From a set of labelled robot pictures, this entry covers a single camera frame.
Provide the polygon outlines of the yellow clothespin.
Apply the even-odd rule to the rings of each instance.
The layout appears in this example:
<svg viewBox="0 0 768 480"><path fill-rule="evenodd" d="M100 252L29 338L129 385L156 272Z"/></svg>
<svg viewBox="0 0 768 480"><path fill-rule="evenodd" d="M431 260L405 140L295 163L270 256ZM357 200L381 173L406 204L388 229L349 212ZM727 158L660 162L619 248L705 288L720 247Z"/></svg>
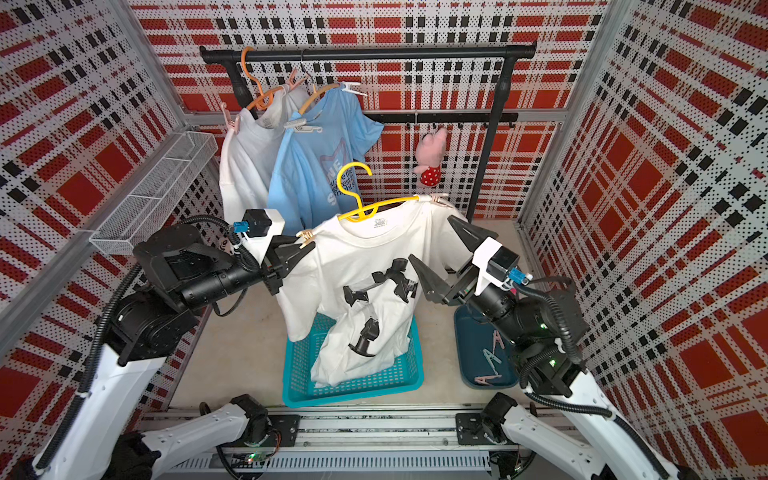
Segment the yellow clothespin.
<svg viewBox="0 0 768 480"><path fill-rule="evenodd" d="M300 248L304 249L308 247L315 239L315 233L313 229L302 230L296 234L297 241L300 243Z"/></svg>

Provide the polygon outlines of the pink clothespin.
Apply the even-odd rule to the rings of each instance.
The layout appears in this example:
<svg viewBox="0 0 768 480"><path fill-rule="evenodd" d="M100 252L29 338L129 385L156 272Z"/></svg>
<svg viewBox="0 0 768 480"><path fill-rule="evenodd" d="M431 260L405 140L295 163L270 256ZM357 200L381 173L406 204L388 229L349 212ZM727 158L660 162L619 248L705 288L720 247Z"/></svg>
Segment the pink clothespin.
<svg viewBox="0 0 768 480"><path fill-rule="evenodd" d="M430 199L432 203L435 203L447 208L454 208L453 203L449 200L448 195L446 193L430 194Z"/></svg>
<svg viewBox="0 0 768 480"><path fill-rule="evenodd" d="M297 69L294 69L286 81L287 91L293 91L302 86L308 80L308 76L305 73L300 73Z"/></svg>
<svg viewBox="0 0 768 480"><path fill-rule="evenodd" d="M238 133L239 127L240 127L239 114L238 113L233 114L226 102L220 103L220 110L223 115L227 129L232 130L235 133Z"/></svg>

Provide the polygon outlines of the white printed t-shirt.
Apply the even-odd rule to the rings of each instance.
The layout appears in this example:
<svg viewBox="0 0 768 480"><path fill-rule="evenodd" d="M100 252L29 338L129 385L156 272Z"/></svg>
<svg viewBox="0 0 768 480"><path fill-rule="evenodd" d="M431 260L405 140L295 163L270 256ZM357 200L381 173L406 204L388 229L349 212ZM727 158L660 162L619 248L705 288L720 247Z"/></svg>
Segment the white printed t-shirt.
<svg viewBox="0 0 768 480"><path fill-rule="evenodd" d="M267 110L242 109L228 128L219 163L224 220L233 224L248 209L265 209L285 123L309 98L303 87L280 87Z"/></svg>
<svg viewBox="0 0 768 480"><path fill-rule="evenodd" d="M314 229L315 249L284 279L277 301L292 342L310 334L318 314L335 321L311 367L317 387L376 374L408 351L423 293L408 257L447 278L471 256L450 215L461 214L422 196L359 223L334 217Z"/></svg>

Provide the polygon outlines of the light blue cloth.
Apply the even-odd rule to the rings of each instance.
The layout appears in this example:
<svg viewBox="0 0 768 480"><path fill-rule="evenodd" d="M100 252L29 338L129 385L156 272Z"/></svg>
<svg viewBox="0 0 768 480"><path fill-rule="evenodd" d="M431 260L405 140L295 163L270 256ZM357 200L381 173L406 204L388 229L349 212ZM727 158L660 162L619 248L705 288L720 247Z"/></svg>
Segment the light blue cloth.
<svg viewBox="0 0 768 480"><path fill-rule="evenodd" d="M356 95L339 88L290 120L301 117L322 126L323 132L285 129L267 200L267 207L282 215L283 233L290 236L356 207L337 188L337 174L350 162L364 161L383 131L383 125L367 122Z"/></svg>

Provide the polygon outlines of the yellow plastic hanger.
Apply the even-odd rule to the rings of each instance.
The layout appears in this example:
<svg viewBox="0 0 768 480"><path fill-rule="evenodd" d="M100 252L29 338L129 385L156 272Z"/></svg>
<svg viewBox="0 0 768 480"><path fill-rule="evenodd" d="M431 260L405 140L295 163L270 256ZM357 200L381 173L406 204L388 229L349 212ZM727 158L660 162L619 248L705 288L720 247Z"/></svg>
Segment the yellow plastic hanger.
<svg viewBox="0 0 768 480"><path fill-rule="evenodd" d="M343 185L343 177L345 176L345 174L348 171L354 170L356 168L361 168L366 172L368 176L372 176L371 168L365 163L357 162L357 161L350 162L339 170L336 177L337 188L343 195L353 198L356 202L356 207L347 213L341 214L339 216L339 220L348 220L353 223L359 223L367 219L373 218L383 207L394 206L407 201L417 201L420 199L420 197L416 195L416 196L388 199L388 200L384 200L384 201L380 201L372 204L364 204L362 197L359 193L348 190Z"/></svg>

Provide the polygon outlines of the teal tray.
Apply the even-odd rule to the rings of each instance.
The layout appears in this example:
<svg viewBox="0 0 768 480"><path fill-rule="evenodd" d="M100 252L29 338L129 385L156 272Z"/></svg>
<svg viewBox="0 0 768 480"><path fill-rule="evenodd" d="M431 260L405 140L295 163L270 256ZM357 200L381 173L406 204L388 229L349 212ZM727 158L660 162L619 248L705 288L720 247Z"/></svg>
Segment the teal tray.
<svg viewBox="0 0 768 480"><path fill-rule="evenodd" d="M318 314L308 337L300 342L286 343L282 399L287 407L304 408L358 401L410 392L423 385L421 342L418 326L413 322L408 335L409 349L398 356L391 367L373 375L342 382L336 387L317 387L311 380L311 367L334 324L333 319Z"/></svg>

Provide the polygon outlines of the white clothespin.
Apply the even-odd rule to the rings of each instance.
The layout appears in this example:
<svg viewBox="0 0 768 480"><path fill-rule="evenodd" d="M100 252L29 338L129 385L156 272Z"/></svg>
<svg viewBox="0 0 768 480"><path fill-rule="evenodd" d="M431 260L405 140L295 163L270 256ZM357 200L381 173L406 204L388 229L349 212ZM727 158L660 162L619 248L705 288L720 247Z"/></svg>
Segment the white clothespin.
<svg viewBox="0 0 768 480"><path fill-rule="evenodd" d="M367 93L365 93L360 89L361 86L362 84L360 82L353 82L353 81L349 81L349 82L342 81L339 83L339 88L342 91L351 93L356 96L366 97Z"/></svg>
<svg viewBox="0 0 768 480"><path fill-rule="evenodd" d="M284 124L286 130L294 130L298 133L322 133L323 127L314 124L307 118L301 117L294 120L289 120Z"/></svg>

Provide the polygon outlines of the orange plastic hanger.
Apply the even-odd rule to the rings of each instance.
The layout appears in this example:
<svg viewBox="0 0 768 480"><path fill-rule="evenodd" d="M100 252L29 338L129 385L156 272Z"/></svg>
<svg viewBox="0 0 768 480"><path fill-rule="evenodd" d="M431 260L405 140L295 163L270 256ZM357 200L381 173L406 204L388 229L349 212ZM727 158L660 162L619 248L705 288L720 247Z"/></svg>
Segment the orange plastic hanger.
<svg viewBox="0 0 768 480"><path fill-rule="evenodd" d="M242 49L240 54L240 65L245 77L250 80L257 88L258 95L246 106L247 110L256 109L261 112L266 112L271 107L278 96L278 94L285 93L284 86L277 86L267 90L262 82L254 76L248 69L247 56L251 52L255 52L256 49L252 46L246 46Z"/></svg>

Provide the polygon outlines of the wooden hanger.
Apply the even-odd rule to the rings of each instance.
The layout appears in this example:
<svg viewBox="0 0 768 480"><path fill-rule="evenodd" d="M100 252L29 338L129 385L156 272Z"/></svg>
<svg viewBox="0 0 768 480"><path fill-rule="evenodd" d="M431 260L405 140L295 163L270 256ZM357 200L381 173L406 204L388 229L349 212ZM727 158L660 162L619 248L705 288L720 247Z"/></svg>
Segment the wooden hanger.
<svg viewBox="0 0 768 480"><path fill-rule="evenodd" d="M303 116L318 100L322 98L323 95L325 95L327 92L333 89L338 89L340 87L341 87L340 83L331 83L317 89L308 97L308 99L304 102L304 104L299 108L298 113L301 116Z"/></svg>

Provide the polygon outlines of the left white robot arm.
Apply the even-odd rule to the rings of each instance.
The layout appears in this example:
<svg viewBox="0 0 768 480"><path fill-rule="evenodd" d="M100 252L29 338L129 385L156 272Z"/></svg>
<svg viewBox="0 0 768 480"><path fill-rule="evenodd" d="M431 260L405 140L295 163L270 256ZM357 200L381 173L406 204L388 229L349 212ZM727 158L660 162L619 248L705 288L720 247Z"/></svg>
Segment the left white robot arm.
<svg viewBox="0 0 768 480"><path fill-rule="evenodd" d="M275 210L250 209L226 224L226 251L203 240L202 223L220 219L183 219L134 247L136 264L97 322L61 424L39 454L17 463L14 478L155 479L205 451L278 438L267 409L247 394L167 431L126 431L153 376L205 309L256 284L277 293L314 249L311 235L285 234Z"/></svg>

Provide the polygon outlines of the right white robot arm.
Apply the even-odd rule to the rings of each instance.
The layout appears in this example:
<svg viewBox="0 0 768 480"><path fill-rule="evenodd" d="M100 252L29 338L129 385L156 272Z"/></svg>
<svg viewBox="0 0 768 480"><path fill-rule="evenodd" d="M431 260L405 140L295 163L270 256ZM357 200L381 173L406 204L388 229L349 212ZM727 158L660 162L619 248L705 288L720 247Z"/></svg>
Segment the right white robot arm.
<svg viewBox="0 0 768 480"><path fill-rule="evenodd" d="M587 369L578 342L588 326L573 280L526 275L496 233L454 215L448 223L471 257L449 284L411 256L425 298L479 314L506 342L525 396L561 412L584 438L575 440L538 418L534 407L498 393L481 413L488 440L524 447L573 479L697 478L650 446Z"/></svg>

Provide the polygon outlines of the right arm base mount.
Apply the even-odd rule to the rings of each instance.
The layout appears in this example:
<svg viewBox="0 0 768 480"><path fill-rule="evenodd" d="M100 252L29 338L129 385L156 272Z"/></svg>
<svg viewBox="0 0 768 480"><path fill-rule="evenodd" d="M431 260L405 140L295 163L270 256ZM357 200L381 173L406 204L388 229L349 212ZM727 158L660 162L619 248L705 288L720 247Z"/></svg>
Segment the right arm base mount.
<svg viewBox="0 0 768 480"><path fill-rule="evenodd" d="M456 414L455 427L461 446L514 445L504 434L501 424L482 412Z"/></svg>

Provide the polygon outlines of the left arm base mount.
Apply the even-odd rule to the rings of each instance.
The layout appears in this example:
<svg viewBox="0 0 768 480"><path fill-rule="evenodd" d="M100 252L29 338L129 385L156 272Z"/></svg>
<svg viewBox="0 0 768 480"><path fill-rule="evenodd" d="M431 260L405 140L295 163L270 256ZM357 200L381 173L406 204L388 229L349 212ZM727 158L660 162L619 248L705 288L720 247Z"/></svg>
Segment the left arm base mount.
<svg viewBox="0 0 768 480"><path fill-rule="evenodd" d="M300 415L273 415L256 427L248 426L237 440L222 445L223 448L293 447L296 443Z"/></svg>

